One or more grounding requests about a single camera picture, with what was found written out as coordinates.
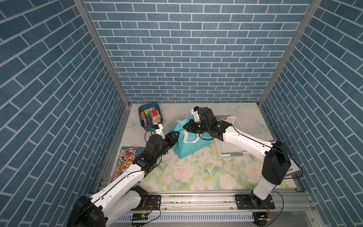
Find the teal insulated delivery bag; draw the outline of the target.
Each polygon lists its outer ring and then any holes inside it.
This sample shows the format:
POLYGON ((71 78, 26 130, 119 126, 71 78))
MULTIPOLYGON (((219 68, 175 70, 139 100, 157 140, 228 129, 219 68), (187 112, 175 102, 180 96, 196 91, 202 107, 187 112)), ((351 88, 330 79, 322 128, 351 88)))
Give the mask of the teal insulated delivery bag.
POLYGON ((211 136, 208 133, 203 133, 202 138, 198 134, 187 132, 183 126, 190 120, 194 121, 194 117, 191 115, 183 120, 175 120, 174 127, 170 132, 179 132, 178 142, 173 147, 173 151, 180 159, 183 159, 190 154, 208 146, 211 143, 211 136))

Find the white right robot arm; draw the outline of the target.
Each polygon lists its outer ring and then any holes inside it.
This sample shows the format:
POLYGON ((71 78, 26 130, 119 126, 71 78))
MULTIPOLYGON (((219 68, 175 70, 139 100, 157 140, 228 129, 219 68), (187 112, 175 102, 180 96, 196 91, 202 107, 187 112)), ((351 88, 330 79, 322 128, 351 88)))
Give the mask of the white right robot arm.
POLYGON ((242 148, 263 162, 262 177, 251 192, 251 198, 264 201, 280 185, 291 167, 290 157, 283 143, 267 142, 238 130, 232 123, 219 120, 208 107, 192 109, 193 120, 183 128, 187 132, 209 134, 218 139, 242 148))

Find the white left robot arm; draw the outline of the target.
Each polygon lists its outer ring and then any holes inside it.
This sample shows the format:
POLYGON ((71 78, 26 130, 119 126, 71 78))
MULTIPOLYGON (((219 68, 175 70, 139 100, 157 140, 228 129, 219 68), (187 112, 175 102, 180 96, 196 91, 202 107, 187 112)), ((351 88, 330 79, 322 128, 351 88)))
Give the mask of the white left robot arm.
POLYGON ((138 185, 161 162, 162 156, 178 142, 179 132, 149 137, 145 150, 121 176, 98 193, 81 196, 74 204, 68 227, 108 227, 123 214, 144 208, 148 192, 138 185))

